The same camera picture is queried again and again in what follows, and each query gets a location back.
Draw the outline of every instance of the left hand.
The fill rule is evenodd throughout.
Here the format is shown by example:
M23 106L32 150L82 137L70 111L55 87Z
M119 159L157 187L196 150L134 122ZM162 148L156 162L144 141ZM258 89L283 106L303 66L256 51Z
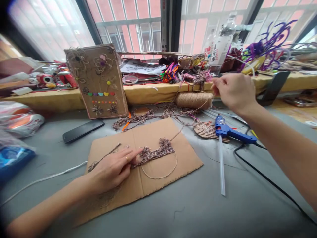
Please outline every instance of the left hand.
M90 173L81 177L87 193L97 195L117 187L129 176L131 163L136 163L136 156L142 150L125 148L103 158Z

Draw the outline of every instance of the smartphone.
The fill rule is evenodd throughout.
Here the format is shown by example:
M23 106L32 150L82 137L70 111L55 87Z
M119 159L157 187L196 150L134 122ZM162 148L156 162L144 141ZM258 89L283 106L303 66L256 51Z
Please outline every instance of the smartphone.
M261 106L272 105L290 73L290 71L285 71L274 74L271 83L268 85L267 90L263 94L263 97L261 99L257 99L258 104Z
M102 119L97 118L87 122L79 127L76 127L68 132L63 134L63 140L65 144L72 143L81 137L89 134L90 132L97 130L98 128L102 127L105 123Z

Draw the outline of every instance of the yellow tablecloth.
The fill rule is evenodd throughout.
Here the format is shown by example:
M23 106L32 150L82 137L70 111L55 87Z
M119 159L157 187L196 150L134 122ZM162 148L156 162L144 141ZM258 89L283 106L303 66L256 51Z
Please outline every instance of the yellow tablecloth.
M259 75L255 78L254 84L256 93L266 89L272 76ZM212 83L205 83L204 91L210 90ZM158 102L172 101L177 93L179 84L144 84L128 85L124 87L129 105L154 104ZM291 73L282 88L282 92L317 88L316 75L304 75ZM180 92L199 90L199 86L183 83ZM1 98L1 101L16 101L28 105L35 111L66 112L78 109L85 109L79 89L34 92L22 96L11 96Z

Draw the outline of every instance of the blue glue gun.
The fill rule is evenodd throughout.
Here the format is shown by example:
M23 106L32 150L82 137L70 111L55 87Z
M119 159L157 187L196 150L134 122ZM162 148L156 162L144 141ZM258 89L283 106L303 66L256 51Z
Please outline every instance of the blue glue gun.
M257 142L256 137L243 134L229 127L226 124L225 119L219 114L216 117L215 128L217 136L231 136L245 144L255 144Z

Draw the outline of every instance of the right hand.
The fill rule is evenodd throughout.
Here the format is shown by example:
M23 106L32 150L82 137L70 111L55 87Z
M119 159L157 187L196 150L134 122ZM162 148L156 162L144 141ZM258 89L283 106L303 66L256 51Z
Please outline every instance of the right hand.
M104 193L117 187L125 180L131 170L131 164L136 164L136 156L143 150L125 148L107 155L88 174L79 177L89 195Z
M221 101L230 110L238 115L244 114L257 104L255 99L255 86L250 76L226 73L221 78L213 78L213 89L216 96L221 97Z

